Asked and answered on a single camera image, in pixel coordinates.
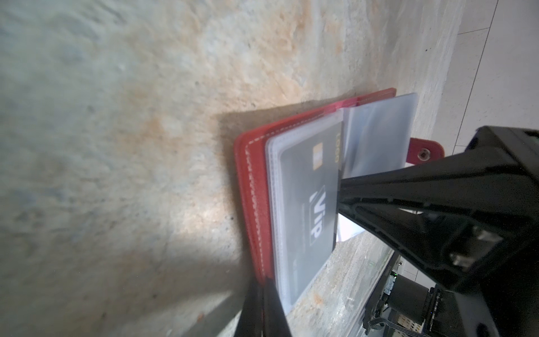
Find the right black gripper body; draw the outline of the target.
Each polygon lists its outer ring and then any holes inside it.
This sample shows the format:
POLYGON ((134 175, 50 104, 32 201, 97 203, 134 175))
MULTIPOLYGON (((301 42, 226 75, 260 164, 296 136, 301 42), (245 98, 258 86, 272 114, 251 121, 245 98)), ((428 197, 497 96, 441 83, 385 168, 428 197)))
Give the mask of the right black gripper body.
POLYGON ((538 132, 483 126, 453 161, 446 287, 480 292, 502 336, 535 336, 538 132))

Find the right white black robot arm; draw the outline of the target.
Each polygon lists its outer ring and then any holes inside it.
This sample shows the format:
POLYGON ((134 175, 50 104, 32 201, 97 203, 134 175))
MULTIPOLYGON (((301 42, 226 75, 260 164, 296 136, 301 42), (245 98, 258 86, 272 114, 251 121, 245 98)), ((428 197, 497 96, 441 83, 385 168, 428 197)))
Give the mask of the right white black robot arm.
POLYGON ((538 132, 477 130, 464 152, 341 182, 338 210, 435 286, 386 271, 365 307, 366 333, 538 335, 538 132))

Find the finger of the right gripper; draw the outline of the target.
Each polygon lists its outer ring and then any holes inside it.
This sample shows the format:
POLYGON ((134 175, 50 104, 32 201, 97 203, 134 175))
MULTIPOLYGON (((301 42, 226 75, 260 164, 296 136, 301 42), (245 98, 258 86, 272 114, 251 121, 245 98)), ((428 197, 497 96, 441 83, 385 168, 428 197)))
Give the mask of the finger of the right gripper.
POLYGON ((469 211, 528 211, 531 179, 504 151, 468 151, 342 181, 339 201, 469 211))
POLYGON ((340 202, 338 210, 450 291, 470 290, 505 255, 502 234, 469 209, 340 202))

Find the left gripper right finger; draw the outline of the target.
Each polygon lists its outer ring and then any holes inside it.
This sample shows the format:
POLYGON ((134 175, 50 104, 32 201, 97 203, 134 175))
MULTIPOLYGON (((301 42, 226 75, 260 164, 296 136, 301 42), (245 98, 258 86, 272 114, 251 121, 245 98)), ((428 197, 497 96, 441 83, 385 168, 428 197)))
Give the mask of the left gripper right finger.
POLYGON ((273 281, 263 286, 263 335, 265 337, 292 337, 284 309, 273 281))

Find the red card holder wallet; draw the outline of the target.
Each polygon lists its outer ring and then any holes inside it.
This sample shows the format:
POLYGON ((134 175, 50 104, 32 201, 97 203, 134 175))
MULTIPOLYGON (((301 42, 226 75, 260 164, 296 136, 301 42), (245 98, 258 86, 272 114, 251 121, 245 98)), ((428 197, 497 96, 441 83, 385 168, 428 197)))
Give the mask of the red card holder wallet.
MULTIPOLYGON (((343 179, 394 171, 407 164, 425 164, 444 157, 444 149, 439 143, 411 136, 417 105, 416 94, 397 95, 393 88, 389 88, 260 126, 235 140, 234 156, 241 203, 259 282, 265 283, 271 279, 277 287, 266 153, 268 142, 310 122, 340 120, 339 192, 343 179)), ((334 249, 337 242, 348 240, 361 232, 350 221, 341 225, 338 207, 336 209, 334 249)))

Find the black VIP card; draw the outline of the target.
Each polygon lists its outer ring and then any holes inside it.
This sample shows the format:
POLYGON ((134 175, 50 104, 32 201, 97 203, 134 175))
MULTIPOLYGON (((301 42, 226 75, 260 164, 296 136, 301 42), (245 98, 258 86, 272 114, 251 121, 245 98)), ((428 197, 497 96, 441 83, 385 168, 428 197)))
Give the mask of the black VIP card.
POLYGON ((334 249, 341 170, 340 120, 318 120, 266 146, 275 279, 286 311, 334 249))

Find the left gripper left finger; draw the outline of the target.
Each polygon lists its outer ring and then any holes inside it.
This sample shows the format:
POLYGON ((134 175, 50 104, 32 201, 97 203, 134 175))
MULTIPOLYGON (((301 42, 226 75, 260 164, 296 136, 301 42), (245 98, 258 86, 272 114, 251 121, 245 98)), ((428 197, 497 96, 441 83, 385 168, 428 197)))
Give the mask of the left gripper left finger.
POLYGON ((263 287, 256 278, 248 286, 234 337, 263 335, 263 287))

